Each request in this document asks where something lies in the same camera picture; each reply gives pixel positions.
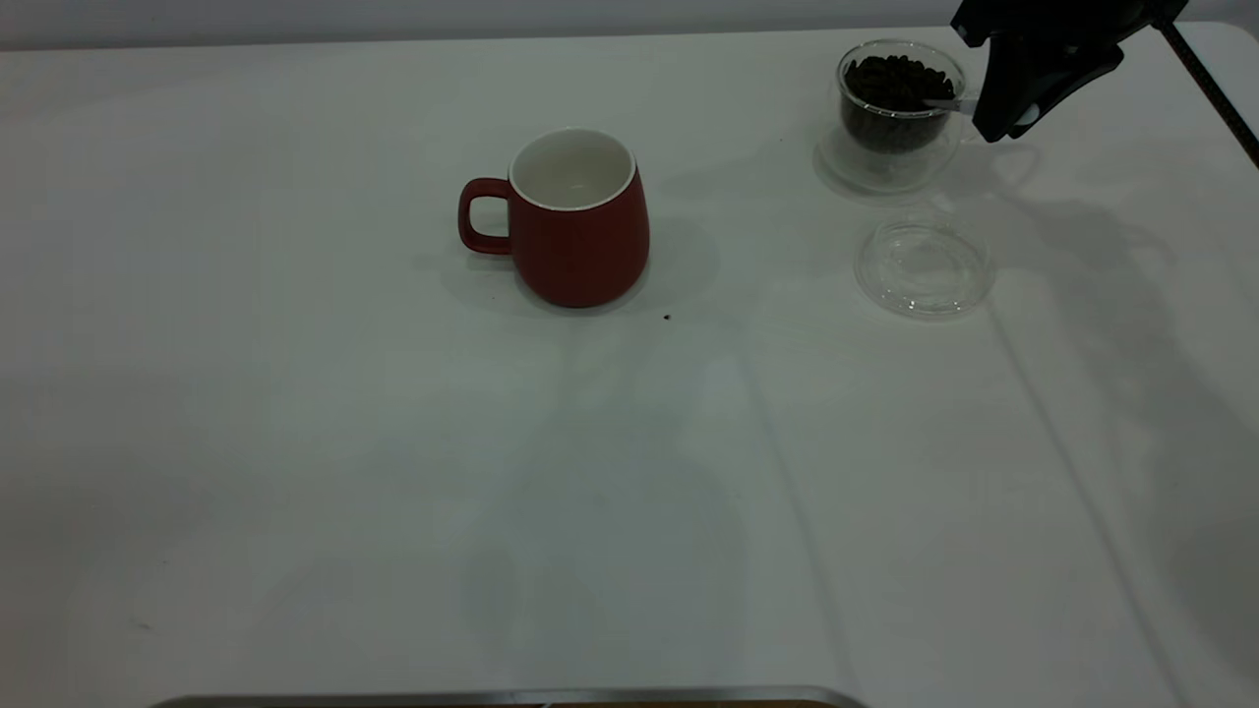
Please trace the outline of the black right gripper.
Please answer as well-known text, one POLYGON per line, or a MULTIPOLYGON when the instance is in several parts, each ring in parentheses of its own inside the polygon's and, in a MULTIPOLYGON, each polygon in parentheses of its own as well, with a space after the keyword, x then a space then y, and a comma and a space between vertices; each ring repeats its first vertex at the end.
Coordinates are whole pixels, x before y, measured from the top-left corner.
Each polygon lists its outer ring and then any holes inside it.
POLYGON ((1173 21, 1187 1, 963 1, 951 26, 968 47, 990 42, 988 71, 973 111, 981 139, 1019 139, 1083 86, 1123 62, 1118 45, 1144 26, 1173 21), (1108 47, 1065 55, 1040 73, 1035 43, 1108 47))

